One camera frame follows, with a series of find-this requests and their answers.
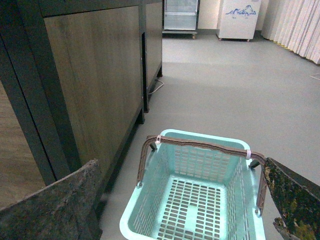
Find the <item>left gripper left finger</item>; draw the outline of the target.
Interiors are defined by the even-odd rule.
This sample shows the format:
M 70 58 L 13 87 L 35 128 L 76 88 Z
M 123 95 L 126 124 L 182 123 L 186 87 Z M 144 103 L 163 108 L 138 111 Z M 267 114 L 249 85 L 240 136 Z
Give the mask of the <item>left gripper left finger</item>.
M 98 240 L 94 204 L 101 182 L 98 159 L 0 210 L 2 240 Z

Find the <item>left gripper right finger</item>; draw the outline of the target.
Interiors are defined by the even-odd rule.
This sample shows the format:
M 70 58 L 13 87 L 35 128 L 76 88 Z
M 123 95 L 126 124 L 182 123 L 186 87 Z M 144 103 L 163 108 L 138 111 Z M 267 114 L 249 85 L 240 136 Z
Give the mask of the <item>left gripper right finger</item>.
M 285 240 L 320 238 L 320 186 L 267 157 L 264 176 L 280 214 L 275 229 Z

